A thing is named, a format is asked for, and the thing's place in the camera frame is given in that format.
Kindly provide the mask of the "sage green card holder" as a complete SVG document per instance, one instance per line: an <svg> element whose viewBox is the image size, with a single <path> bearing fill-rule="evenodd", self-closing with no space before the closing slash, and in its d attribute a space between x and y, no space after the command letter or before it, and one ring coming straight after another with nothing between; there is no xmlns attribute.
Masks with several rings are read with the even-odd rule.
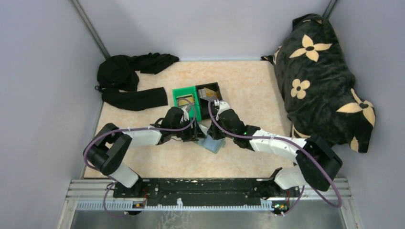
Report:
<svg viewBox="0 0 405 229"><path fill-rule="evenodd" d="M224 147L225 145L225 139L218 139L215 140L213 139L210 135L208 135L208 127L205 127L202 124L199 124L200 129L204 133L205 137L203 138L198 138L197 144L207 150L209 150L212 153L217 154L220 148Z"/></svg>

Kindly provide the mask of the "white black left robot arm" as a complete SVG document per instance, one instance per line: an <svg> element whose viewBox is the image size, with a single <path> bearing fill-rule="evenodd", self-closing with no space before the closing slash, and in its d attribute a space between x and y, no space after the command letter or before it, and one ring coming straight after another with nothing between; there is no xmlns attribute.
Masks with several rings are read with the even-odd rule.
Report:
<svg viewBox="0 0 405 229"><path fill-rule="evenodd" d="M187 108L171 107L163 118L147 127L124 129L106 124L85 148L83 156L88 166L122 185L127 194L136 198L142 194L143 181L123 162L130 148L162 145L173 137L190 142L205 136Z"/></svg>

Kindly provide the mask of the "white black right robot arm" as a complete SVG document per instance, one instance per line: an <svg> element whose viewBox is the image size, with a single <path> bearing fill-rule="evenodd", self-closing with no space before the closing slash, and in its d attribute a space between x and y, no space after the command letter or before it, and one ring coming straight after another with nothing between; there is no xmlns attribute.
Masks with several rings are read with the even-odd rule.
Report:
<svg viewBox="0 0 405 229"><path fill-rule="evenodd" d="M343 162L320 136L287 137L246 125L223 100L209 101L208 112L212 120L208 134L212 138L228 137L242 149L271 153L293 162L293 167L277 168L260 183L257 190L263 197L280 197L298 186L310 186L317 191L334 187L333 179Z"/></svg>

